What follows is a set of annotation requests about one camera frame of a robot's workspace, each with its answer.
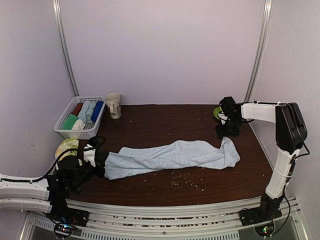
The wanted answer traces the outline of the yellow green patterned towel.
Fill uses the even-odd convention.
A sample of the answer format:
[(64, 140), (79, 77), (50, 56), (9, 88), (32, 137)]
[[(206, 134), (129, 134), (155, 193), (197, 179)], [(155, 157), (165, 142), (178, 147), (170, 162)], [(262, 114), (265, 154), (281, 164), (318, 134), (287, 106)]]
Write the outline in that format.
[[(79, 148), (79, 140), (75, 138), (66, 138), (56, 149), (55, 151), (55, 158), (57, 159), (58, 156), (68, 150), (68, 149), (78, 149)], [(66, 152), (60, 159), (59, 161), (62, 161), (63, 158), (67, 156), (77, 156), (77, 152), (75, 150)]]

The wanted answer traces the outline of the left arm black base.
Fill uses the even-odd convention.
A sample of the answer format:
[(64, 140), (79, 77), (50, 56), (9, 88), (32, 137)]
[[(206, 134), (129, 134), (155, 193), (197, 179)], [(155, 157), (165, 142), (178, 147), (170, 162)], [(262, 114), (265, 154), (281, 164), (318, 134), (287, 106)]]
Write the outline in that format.
[(89, 215), (90, 213), (88, 211), (69, 207), (52, 207), (51, 211), (45, 214), (50, 220), (76, 227), (86, 227)]

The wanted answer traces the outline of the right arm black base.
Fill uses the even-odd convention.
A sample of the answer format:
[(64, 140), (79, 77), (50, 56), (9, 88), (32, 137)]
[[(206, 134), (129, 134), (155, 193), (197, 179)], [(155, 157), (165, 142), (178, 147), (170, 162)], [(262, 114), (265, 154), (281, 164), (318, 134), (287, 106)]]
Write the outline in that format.
[(282, 216), (282, 212), (280, 210), (276, 210), (274, 213), (267, 214), (264, 213), (260, 207), (242, 209), (238, 214), (243, 227), (257, 225), (263, 222), (270, 222)]

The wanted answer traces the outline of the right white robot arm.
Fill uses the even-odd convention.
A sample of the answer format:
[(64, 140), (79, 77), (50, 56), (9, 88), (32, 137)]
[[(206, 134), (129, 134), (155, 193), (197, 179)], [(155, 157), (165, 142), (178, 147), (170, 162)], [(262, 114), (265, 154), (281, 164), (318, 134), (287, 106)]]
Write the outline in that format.
[(285, 197), (285, 189), (293, 176), (296, 159), (301, 157), (308, 131), (297, 103), (242, 102), (231, 96), (219, 102), (220, 123), (215, 130), (218, 138), (237, 137), (244, 123), (264, 121), (275, 124), (277, 158), (271, 179), (256, 210), (259, 220), (266, 221), (276, 214)]

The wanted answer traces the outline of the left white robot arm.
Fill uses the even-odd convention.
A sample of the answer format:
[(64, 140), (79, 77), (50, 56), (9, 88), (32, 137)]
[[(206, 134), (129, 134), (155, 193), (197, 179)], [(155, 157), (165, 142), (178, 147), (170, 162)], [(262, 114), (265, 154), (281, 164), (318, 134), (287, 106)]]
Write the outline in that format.
[(70, 208), (66, 199), (79, 194), (81, 188), (93, 176), (103, 178), (105, 162), (109, 152), (87, 151), (90, 160), (79, 159), (74, 155), (60, 155), (53, 165), (55, 172), (41, 177), (21, 179), (2, 174), (0, 176), (1, 210), (33, 211), (47, 214), (48, 218), (72, 222), (84, 226), (89, 213)]

